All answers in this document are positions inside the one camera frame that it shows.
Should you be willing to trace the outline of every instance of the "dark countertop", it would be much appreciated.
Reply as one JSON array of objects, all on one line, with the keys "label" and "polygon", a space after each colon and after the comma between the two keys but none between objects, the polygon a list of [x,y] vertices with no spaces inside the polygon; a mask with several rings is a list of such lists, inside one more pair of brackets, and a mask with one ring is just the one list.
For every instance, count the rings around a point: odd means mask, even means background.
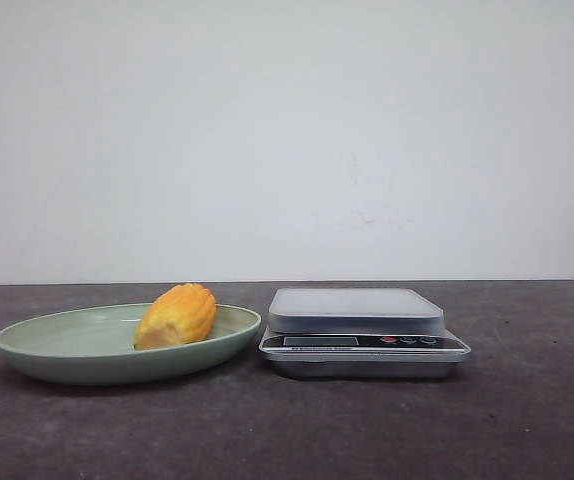
[{"label": "dark countertop", "polygon": [[[32,380],[0,355],[0,479],[574,479],[574,281],[359,284],[413,288],[472,355],[446,380],[299,381],[259,332],[220,366],[118,387]],[[206,285],[264,323],[277,288],[305,284]],[[168,287],[0,286],[0,329]]]}]

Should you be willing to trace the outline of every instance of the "scale button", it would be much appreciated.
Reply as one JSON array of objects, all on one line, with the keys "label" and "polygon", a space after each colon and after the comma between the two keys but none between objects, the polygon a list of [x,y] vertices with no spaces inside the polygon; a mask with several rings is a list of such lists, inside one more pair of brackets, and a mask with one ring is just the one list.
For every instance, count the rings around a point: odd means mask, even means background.
[{"label": "scale button", "polygon": [[434,337],[420,337],[420,341],[426,345],[436,345],[438,343],[438,340]]}]

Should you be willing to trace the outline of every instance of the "oval plate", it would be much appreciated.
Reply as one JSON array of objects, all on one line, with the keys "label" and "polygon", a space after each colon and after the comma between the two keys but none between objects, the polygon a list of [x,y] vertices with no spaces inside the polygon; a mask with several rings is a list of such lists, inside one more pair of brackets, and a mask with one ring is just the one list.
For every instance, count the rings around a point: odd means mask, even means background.
[{"label": "oval plate", "polygon": [[205,340],[134,350],[134,331],[150,305],[111,305],[25,320],[0,331],[0,351],[16,370],[40,380],[116,385],[174,377],[222,363],[243,349],[260,325],[256,312],[217,305]]}]

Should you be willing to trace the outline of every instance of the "digital scale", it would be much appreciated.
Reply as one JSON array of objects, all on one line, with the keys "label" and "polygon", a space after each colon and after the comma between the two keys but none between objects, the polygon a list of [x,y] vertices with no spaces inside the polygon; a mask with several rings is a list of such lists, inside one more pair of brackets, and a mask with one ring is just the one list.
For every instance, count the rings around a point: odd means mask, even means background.
[{"label": "digital scale", "polygon": [[402,288],[286,288],[258,347],[290,377],[439,378],[471,349],[442,309]]}]

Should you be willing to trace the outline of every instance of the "plate rim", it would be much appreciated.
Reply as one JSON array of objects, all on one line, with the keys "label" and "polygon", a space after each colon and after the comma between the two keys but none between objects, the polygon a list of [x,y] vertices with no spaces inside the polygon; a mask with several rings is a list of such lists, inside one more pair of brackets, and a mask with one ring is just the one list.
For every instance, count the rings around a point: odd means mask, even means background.
[{"label": "plate rim", "polygon": [[237,332],[233,332],[233,333],[228,333],[227,335],[223,335],[221,337],[217,337],[217,338],[209,338],[207,340],[200,340],[198,342],[192,342],[192,343],[185,343],[182,345],[170,345],[168,347],[157,347],[157,348],[149,348],[149,349],[144,349],[144,350],[134,350],[132,352],[121,352],[121,353],[108,353],[108,354],[102,354],[102,355],[59,355],[59,354],[41,354],[41,353],[36,353],[36,352],[32,352],[31,350],[23,350],[23,349],[19,349],[19,348],[14,348],[4,342],[1,341],[1,337],[8,332],[9,330],[12,330],[14,328],[19,327],[20,325],[23,325],[25,323],[31,323],[33,321],[36,320],[40,320],[43,318],[47,318],[47,317],[52,317],[52,316],[57,316],[57,315],[64,315],[64,314],[68,314],[68,313],[76,313],[76,312],[84,312],[87,310],[97,310],[97,309],[101,309],[101,308],[111,308],[111,307],[137,307],[137,306],[144,306],[144,305],[151,305],[153,302],[142,302],[142,303],[120,303],[120,304],[112,304],[112,305],[98,305],[95,307],[85,307],[85,308],[77,308],[74,310],[64,310],[62,312],[54,312],[54,313],[48,313],[45,315],[39,315],[37,317],[31,317],[25,320],[21,320],[20,322],[16,322],[13,323],[11,325],[8,325],[7,327],[3,328],[2,330],[0,330],[0,350],[5,352],[5,353],[12,353],[15,355],[22,355],[25,357],[34,357],[34,358],[45,358],[45,359],[67,359],[67,360],[88,360],[88,359],[99,359],[99,358],[119,358],[119,357],[138,357],[138,356],[154,356],[160,353],[164,353],[164,352],[174,352],[174,351],[183,351],[183,350],[187,350],[187,349],[192,349],[192,348],[196,348],[198,345],[205,345],[205,344],[210,344],[210,343],[215,343],[218,341],[223,341],[226,340],[228,338],[233,338],[233,337],[237,337],[240,335],[243,335],[245,333],[248,332],[252,332],[254,330],[257,330],[258,327],[260,326],[260,323],[262,321],[262,317],[258,312],[255,312],[254,310],[251,310],[249,308],[245,308],[245,307],[240,307],[238,305],[229,305],[229,304],[224,304],[224,303],[217,303],[216,307],[225,307],[225,308],[231,308],[234,310],[242,310],[248,313],[251,313],[255,318],[256,321],[250,325],[249,327],[246,327],[242,330],[239,330]]}]

